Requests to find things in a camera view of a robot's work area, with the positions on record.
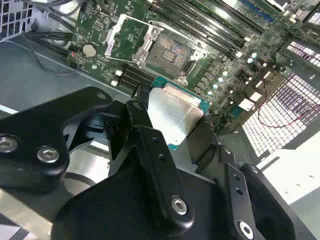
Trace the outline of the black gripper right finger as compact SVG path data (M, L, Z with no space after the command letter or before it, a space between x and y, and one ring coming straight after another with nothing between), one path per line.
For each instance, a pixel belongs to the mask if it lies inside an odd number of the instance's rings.
M313 240L315 236L252 163L239 166L219 143L213 123L202 118L187 136L197 173L213 180L219 240Z

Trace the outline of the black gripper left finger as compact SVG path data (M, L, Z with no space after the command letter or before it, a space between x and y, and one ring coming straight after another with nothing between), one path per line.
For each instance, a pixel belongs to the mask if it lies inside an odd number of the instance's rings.
M140 166L156 225L165 232L188 231L194 209L162 133L152 127L141 102L130 100L117 114L110 113L112 103L90 86L1 120L0 135L10 140L0 154L1 186L40 193L56 189L70 164L69 150L84 139L79 130L101 115L107 126L118 126L109 141L112 155L123 161L120 171ZM71 124L78 129L64 133Z

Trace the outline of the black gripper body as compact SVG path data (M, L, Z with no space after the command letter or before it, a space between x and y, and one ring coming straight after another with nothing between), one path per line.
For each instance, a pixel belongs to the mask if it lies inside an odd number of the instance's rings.
M195 220L183 240L232 240L220 188L211 181L179 171ZM169 240L152 215L142 169L126 166L70 199L53 223L56 240Z

